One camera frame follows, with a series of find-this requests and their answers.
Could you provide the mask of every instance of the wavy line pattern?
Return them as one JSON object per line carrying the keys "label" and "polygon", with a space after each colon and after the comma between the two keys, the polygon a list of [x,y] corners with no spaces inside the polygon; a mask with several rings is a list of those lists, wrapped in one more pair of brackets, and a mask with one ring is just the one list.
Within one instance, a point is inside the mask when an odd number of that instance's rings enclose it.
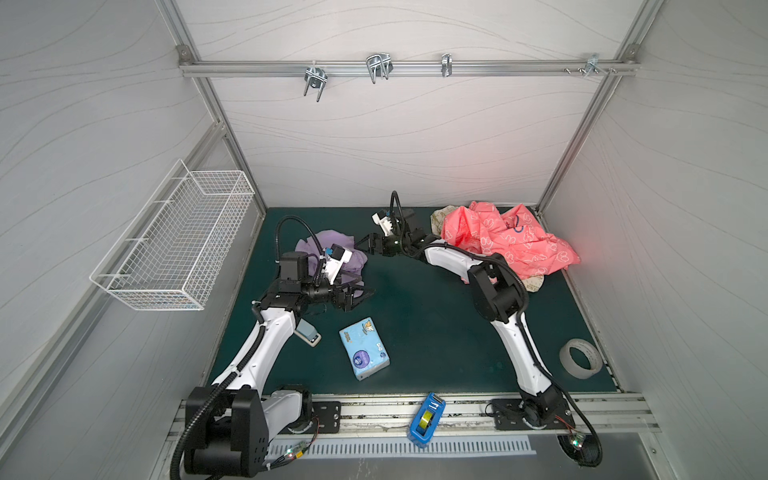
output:
{"label": "wavy line pattern", "polygon": [[[577,78],[214,80],[271,206],[535,203],[596,85]],[[283,101],[264,100],[284,98]],[[343,182],[345,188],[329,191]]]}
{"label": "wavy line pattern", "polygon": [[765,476],[765,18],[761,0],[668,1],[545,214],[684,478]]}
{"label": "wavy line pattern", "polygon": [[[5,2],[0,58],[1,405],[211,116],[154,0]],[[207,167],[232,166],[215,147]],[[203,312],[110,305],[0,478],[146,477],[237,291],[248,215]]]}
{"label": "wavy line pattern", "polygon": [[526,60],[613,57],[642,1],[177,3],[204,60],[357,60],[374,51],[423,60],[452,45],[456,58]]}

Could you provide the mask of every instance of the gray side wall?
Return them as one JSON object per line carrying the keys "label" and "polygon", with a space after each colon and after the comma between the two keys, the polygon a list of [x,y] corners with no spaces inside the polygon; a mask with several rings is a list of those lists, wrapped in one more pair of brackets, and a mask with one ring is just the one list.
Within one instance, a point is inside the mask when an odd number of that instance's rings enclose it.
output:
{"label": "gray side wall", "polygon": [[[152,0],[0,4],[0,404],[211,121]],[[204,167],[233,163],[219,145]],[[256,221],[251,207],[203,312],[109,306],[0,478],[149,476]]]}
{"label": "gray side wall", "polygon": [[669,0],[545,217],[682,478],[765,478],[768,3]]}

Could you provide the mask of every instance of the horizontal metal bar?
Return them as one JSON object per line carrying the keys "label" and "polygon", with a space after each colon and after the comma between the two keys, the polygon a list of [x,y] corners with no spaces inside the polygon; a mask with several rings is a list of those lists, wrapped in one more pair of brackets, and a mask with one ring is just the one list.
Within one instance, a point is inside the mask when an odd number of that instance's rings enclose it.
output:
{"label": "horizontal metal bar", "polygon": [[[453,61],[454,77],[581,76],[586,60]],[[329,77],[368,77],[364,61],[199,61],[180,65],[184,77],[304,77],[308,67],[322,68]],[[610,75],[634,75],[639,63],[605,60],[598,67]],[[440,61],[393,61],[393,77],[441,77]],[[605,73],[593,73],[606,76]]]}

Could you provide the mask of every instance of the purple circle label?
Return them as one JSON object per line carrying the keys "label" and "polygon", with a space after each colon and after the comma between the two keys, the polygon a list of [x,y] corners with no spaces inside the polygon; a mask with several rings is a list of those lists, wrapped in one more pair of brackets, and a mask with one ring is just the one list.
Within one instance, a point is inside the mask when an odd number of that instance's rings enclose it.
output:
{"label": "purple circle label", "polygon": [[368,356],[368,352],[365,350],[358,350],[355,355],[352,356],[352,364],[359,368],[364,369],[371,363],[371,359]]}

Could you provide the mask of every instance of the blue tissue package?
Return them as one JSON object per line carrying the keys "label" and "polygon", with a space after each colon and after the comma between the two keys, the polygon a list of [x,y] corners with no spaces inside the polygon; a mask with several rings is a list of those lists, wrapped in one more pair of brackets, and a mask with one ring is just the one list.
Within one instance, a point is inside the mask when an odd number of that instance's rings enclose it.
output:
{"label": "blue tissue package", "polygon": [[389,355],[370,317],[340,330],[339,335],[358,380],[389,365]]}

